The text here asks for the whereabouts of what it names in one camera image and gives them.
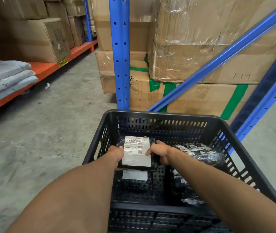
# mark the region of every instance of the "orange shelf beam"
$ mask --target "orange shelf beam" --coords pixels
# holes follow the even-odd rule
[[[94,45],[97,44],[97,40],[93,41],[92,43],[84,43],[81,46],[76,46],[70,50],[71,54],[67,57],[67,61],[70,62],[74,58],[78,57],[83,52],[90,49],[91,52],[94,51]],[[38,83],[39,81],[46,78],[48,75],[51,75],[55,71],[57,71],[60,66],[58,63],[43,63],[43,62],[29,62],[31,64],[31,70],[33,70],[36,73],[36,76],[38,77],[38,81],[28,85],[27,87],[20,89],[19,91],[14,92],[13,94],[8,95],[7,97],[0,100],[0,107],[7,102],[11,101],[15,97],[19,96],[20,94],[24,93],[26,90],[31,88],[33,85]]]

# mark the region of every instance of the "black package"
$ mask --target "black package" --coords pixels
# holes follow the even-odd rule
[[[206,146],[204,144],[185,144],[183,146],[174,145],[174,147],[203,163],[227,172],[227,167],[225,165],[225,154],[217,151],[215,148]],[[172,191],[174,195],[180,196],[181,201],[185,204],[204,204],[204,201],[198,197],[187,181],[179,175],[176,169],[172,168],[171,174]]]
[[[124,148],[124,158],[119,161],[117,167],[155,172],[160,165],[159,156],[153,153],[150,156],[145,156],[148,148],[154,143],[154,138],[120,136],[116,146]]]
[[[114,186],[119,189],[146,191],[152,188],[152,172],[139,171],[139,170],[123,170],[115,171],[114,173]]]

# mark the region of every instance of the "concrete floor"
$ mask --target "concrete floor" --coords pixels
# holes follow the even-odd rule
[[[82,163],[102,114],[113,108],[89,52],[0,108],[0,232],[47,184]],[[276,104],[243,144],[276,189]]]

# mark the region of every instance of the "black basket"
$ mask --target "black basket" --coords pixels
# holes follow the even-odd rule
[[[153,137],[168,145],[204,143],[226,154],[229,174],[245,181],[276,203],[276,191],[237,140],[225,121],[216,116],[138,111],[107,111],[98,126],[83,164],[104,155],[121,135]],[[238,170],[228,154],[233,148],[245,165]],[[109,231],[231,232],[207,205],[188,207],[172,195],[169,167],[153,173],[150,191],[120,191],[113,187]]]

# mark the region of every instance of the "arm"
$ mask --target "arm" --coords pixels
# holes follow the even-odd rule
[[[276,204],[245,182],[161,141],[146,155],[151,152],[172,165],[233,232],[276,232]]]
[[[6,233],[108,230],[114,169],[123,148],[111,146],[99,159],[66,172],[45,187]]]

